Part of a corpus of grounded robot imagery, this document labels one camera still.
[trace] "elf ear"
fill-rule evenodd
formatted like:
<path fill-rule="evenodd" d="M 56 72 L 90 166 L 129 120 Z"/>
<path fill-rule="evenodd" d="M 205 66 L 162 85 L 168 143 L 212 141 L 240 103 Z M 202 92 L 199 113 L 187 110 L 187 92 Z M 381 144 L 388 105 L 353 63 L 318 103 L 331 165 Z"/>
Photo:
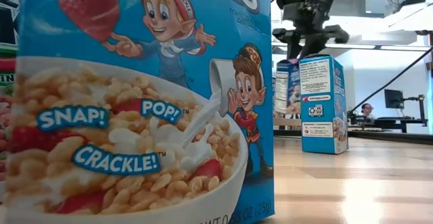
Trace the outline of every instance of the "elf ear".
<path fill-rule="evenodd" d="M 197 20 L 188 20 L 188 21 L 184 21 L 182 22 L 182 28 L 181 28 L 181 32 L 182 33 L 188 33 L 189 31 L 191 31 L 194 26 L 196 25 Z"/>
<path fill-rule="evenodd" d="M 262 102 L 265 99 L 265 92 L 266 92 L 266 87 L 263 87 L 259 92 L 258 92 L 258 100 L 260 102 Z"/>

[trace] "white bowl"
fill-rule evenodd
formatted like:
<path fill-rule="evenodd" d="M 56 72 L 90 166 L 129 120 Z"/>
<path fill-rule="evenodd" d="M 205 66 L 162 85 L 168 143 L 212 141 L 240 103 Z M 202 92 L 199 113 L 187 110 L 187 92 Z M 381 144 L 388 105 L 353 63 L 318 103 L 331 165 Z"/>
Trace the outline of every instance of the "white bowl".
<path fill-rule="evenodd" d="M 18 62 L 17 71 L 21 74 L 33 75 L 48 68 L 61 67 L 71 72 L 80 69 L 79 64 L 84 64 L 101 76 L 115 76 L 119 79 L 130 80 L 142 74 L 135 70 L 67 58 L 45 58 L 45 57 L 21 57 Z M 157 91 L 164 91 L 179 99 L 187 99 L 188 89 L 174 83 L 150 76 L 151 82 Z M 203 105 L 208 100 L 197 93 L 193 93 L 198 104 Z M 230 123 L 231 133 L 240 133 L 242 130 L 229 116 L 225 118 Z M 213 219 L 221 218 L 219 223 L 228 223 L 239 198 L 244 182 L 248 148 L 245 137 L 240 137 L 239 157 L 235 161 L 233 174 L 230 179 L 222 183 L 211 192 L 192 200 L 186 200 L 180 204 L 157 210 L 147 210 L 131 214 L 119 215 L 53 215 L 35 213 L 22 209 L 8 209 L 7 223 L 13 224 L 119 224 L 119 223 L 208 223 Z"/>

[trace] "wooden floor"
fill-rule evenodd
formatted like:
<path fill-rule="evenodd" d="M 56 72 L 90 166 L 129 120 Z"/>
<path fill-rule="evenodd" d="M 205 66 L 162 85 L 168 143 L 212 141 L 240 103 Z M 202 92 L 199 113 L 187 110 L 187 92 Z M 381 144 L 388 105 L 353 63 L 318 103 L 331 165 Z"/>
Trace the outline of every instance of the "wooden floor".
<path fill-rule="evenodd" d="M 339 156 L 275 138 L 275 211 L 264 223 L 432 224 L 433 147 L 350 139 Z"/>

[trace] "red hat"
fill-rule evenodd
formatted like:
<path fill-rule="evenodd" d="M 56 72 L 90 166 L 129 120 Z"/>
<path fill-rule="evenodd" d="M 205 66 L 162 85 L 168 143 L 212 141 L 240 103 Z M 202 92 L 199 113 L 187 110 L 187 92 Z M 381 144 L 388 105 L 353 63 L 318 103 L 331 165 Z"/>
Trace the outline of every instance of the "red hat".
<path fill-rule="evenodd" d="M 195 20 L 196 13 L 194 12 L 194 8 L 190 0 L 175 0 L 175 3 L 183 20 Z M 206 45 L 202 43 L 201 47 L 191 51 L 187 51 L 187 53 L 191 55 L 202 55 L 205 51 Z"/>

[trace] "computer monitor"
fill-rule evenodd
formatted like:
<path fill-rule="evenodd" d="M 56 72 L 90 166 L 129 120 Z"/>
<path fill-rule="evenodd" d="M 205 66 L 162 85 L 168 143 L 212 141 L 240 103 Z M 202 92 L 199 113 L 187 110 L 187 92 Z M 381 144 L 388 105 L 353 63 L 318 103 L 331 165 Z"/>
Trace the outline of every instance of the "computer monitor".
<path fill-rule="evenodd" d="M 385 106 L 392 109 L 405 109 L 403 92 L 385 89 Z"/>

